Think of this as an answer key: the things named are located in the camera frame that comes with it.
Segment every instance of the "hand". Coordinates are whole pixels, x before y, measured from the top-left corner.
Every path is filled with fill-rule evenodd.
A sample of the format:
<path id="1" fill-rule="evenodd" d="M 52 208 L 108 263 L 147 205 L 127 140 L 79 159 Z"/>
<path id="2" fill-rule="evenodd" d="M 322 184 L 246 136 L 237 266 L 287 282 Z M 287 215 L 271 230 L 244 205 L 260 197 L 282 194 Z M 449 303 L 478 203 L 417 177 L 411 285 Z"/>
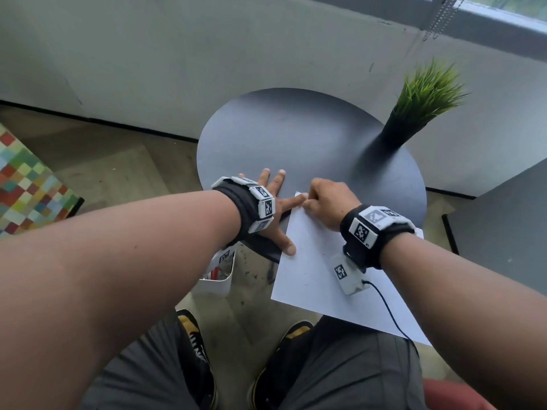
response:
<path id="1" fill-rule="evenodd" d="M 287 235 L 279 228 L 279 219 L 287 210 L 291 210 L 292 208 L 298 207 L 304 203 L 307 199 L 307 193 L 302 193 L 295 197 L 279 199 L 277 198 L 277 193 L 279 192 L 279 189 L 285 179 L 285 171 L 280 169 L 272 182 L 268 185 L 269 178 L 270 169 L 264 168 L 257 180 L 257 183 L 266 187 L 266 189 L 275 197 L 275 214 L 273 215 L 274 219 L 270 225 L 266 229 L 258 232 L 258 234 L 277 244 L 284 254 L 294 256 L 297 252 L 297 248 L 291 239 L 289 239 Z"/>
<path id="2" fill-rule="evenodd" d="M 314 214 L 332 231 L 340 231 L 340 223 L 350 211 L 361 205 L 346 183 L 335 183 L 323 178 L 311 181 L 308 200 L 303 204 L 308 213 Z"/>

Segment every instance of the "colorful patterned rug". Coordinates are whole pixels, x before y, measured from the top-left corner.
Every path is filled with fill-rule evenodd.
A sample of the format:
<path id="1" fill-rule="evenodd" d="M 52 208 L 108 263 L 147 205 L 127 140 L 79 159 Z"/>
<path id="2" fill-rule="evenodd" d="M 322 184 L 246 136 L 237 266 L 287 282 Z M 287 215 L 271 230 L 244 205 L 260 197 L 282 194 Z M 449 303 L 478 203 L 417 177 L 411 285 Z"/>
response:
<path id="1" fill-rule="evenodd" d="M 0 124 L 0 239 L 72 217 L 83 203 Z"/>

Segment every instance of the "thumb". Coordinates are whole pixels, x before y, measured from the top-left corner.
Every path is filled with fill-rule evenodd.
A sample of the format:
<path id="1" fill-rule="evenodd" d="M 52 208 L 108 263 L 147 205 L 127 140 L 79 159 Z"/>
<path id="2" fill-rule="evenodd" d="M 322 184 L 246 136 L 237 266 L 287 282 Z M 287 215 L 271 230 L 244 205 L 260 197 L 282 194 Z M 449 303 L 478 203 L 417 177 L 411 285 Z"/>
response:
<path id="1" fill-rule="evenodd" d="M 302 204 L 302 207 L 304 207 L 304 210 L 307 212 L 317 214 L 319 213 L 319 200 L 307 199 L 304 201 L 304 204 Z"/>
<path id="2" fill-rule="evenodd" d="M 289 239 L 287 235 L 281 231 L 280 228 L 277 228 L 275 233 L 268 237 L 283 251 L 284 254 L 289 256 L 294 256 L 296 254 L 297 247 L 291 239 Z"/>

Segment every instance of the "forearm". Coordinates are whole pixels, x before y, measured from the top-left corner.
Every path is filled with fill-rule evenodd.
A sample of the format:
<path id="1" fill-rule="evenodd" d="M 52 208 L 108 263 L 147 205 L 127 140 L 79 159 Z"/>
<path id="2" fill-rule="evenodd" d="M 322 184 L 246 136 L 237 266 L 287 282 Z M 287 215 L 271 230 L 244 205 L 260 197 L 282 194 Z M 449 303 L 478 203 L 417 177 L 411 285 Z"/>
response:
<path id="1" fill-rule="evenodd" d="M 239 227 L 231 200 L 207 191 L 116 206 L 3 241 L 0 354 L 12 371 L 3 378 L 11 398 L 32 386 L 44 408 L 69 404 L 66 393 L 82 393 L 173 308 Z M 58 380 L 42 384 L 50 391 L 40 391 L 45 378 Z M 78 394 L 70 396 L 77 404 Z"/>
<path id="2" fill-rule="evenodd" d="M 386 245 L 381 263 L 431 343 L 469 384 L 500 408 L 512 397 L 546 405 L 544 296 L 407 233 Z"/>

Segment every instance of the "black vase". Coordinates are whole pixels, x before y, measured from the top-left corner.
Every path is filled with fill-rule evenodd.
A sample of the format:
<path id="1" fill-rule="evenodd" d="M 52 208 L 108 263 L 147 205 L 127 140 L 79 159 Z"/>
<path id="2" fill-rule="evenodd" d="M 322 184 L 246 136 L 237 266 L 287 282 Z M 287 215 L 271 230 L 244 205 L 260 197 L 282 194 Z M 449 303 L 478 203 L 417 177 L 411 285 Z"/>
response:
<path id="1" fill-rule="evenodd" d="M 401 148 L 405 142 L 424 126 L 426 124 L 417 125 L 415 123 L 408 123 L 398 117 L 394 111 L 391 111 L 391 115 L 380 132 L 378 139 L 390 148 Z"/>

